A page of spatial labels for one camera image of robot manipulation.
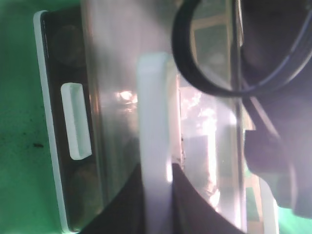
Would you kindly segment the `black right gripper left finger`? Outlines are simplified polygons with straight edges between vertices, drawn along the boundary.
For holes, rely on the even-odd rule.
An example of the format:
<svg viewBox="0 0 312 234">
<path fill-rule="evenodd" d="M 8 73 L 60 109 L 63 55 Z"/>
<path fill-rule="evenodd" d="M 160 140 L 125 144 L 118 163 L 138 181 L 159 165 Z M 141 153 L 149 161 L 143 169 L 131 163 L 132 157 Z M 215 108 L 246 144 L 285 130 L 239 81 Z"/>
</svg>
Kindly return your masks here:
<svg viewBox="0 0 312 234">
<path fill-rule="evenodd" d="M 144 234 L 146 231 L 141 169 L 135 168 L 109 205 L 81 234 Z"/>
</svg>

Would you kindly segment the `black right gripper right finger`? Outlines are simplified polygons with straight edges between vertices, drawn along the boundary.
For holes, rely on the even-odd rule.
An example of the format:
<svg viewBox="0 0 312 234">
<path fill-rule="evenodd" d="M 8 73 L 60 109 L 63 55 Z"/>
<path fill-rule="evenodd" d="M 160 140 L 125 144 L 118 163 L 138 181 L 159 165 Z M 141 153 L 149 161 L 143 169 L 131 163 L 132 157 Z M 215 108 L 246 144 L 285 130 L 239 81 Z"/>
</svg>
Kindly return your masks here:
<svg viewBox="0 0 312 234">
<path fill-rule="evenodd" d="M 195 190 L 179 164 L 172 164 L 174 234 L 242 234 Z"/>
</svg>

